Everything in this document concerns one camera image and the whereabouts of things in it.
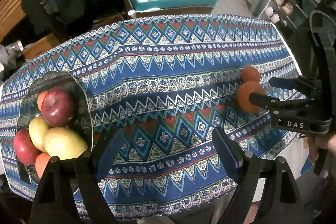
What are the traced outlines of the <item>person right hand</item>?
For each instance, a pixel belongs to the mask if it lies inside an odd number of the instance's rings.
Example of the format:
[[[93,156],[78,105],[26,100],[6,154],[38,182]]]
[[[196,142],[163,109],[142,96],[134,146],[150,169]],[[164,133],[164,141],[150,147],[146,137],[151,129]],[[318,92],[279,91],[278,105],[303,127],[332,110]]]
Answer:
[[[315,163],[319,157],[319,149],[325,149],[336,154],[336,136],[335,132],[326,135],[319,135],[316,137],[310,136],[307,140],[309,147],[310,162]]]

